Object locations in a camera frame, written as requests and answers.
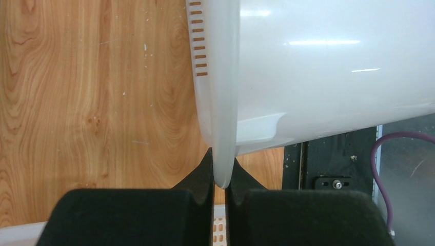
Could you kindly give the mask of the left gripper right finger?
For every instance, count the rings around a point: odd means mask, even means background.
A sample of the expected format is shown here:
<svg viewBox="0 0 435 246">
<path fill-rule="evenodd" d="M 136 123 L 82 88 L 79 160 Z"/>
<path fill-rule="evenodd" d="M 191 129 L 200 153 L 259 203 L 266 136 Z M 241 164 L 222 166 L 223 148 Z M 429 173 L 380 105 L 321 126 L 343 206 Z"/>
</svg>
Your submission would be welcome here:
<svg viewBox="0 0 435 246">
<path fill-rule="evenodd" d="M 225 190 L 228 245 L 393 245 L 358 191 L 269 190 L 235 161 Z"/>
</svg>

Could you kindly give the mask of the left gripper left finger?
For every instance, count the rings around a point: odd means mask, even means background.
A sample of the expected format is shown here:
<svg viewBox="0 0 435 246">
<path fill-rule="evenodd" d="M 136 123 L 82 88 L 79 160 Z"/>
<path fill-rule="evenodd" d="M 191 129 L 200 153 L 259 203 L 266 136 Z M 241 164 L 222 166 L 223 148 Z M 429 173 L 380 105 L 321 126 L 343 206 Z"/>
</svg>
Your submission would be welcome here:
<svg viewBox="0 0 435 246">
<path fill-rule="evenodd" d="M 75 189 L 56 204 L 38 245 L 212 245 L 213 159 L 170 189 Z"/>
</svg>

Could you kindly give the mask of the large white plastic tub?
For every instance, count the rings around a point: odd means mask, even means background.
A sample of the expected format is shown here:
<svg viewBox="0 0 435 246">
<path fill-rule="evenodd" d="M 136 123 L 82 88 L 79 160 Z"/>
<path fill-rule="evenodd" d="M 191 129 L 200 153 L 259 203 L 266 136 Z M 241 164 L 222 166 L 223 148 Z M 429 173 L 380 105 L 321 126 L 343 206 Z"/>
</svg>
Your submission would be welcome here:
<svg viewBox="0 0 435 246">
<path fill-rule="evenodd" d="M 186 1 L 214 181 L 237 155 L 434 113 L 434 1 Z"/>
</svg>

